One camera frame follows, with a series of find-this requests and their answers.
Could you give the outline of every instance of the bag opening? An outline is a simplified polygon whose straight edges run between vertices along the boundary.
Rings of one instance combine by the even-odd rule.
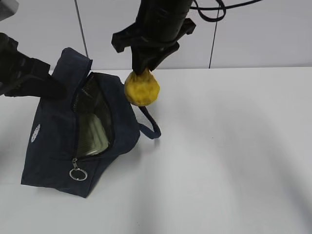
[[[94,76],[78,91],[73,111],[78,118],[76,158],[108,150],[114,142],[112,113]]]

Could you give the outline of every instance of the zipper pull ring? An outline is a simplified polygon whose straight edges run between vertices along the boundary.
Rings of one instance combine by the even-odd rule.
[[[88,173],[87,173],[85,170],[80,169],[80,168],[78,167],[77,161],[78,161],[78,159],[77,159],[76,157],[73,158],[72,163],[73,163],[74,168],[71,169],[71,170],[69,171],[69,176],[70,176],[72,179],[76,180],[76,181],[84,181],[84,180],[87,179]],[[73,172],[81,172],[81,173],[83,173],[82,178],[78,178],[78,177],[74,176],[74,175],[73,175]]]

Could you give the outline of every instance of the white logo patch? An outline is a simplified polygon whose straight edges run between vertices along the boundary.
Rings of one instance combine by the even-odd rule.
[[[39,131],[40,131],[40,124],[37,126],[37,128],[34,130],[33,135],[31,136],[31,143],[34,143],[34,141],[36,140]]]

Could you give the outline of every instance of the metal key ring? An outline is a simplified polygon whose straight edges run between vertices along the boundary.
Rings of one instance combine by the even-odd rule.
[[[74,177],[74,176],[72,175],[72,173],[73,173],[73,172],[76,172],[76,171],[79,171],[79,172],[84,173],[84,178],[79,179],[79,178],[77,178],[77,177]],[[80,168],[76,168],[76,169],[75,169],[75,168],[73,168],[73,169],[70,170],[69,176],[70,176],[72,179],[76,180],[76,181],[84,181],[84,180],[86,180],[86,179],[88,178],[88,173],[87,173],[85,170],[83,170],[83,169],[80,169]]]

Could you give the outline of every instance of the white tabletop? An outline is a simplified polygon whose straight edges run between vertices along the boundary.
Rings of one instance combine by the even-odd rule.
[[[161,139],[141,136],[87,199],[20,185],[38,99],[0,97],[0,233],[312,233],[312,68],[154,75]]]

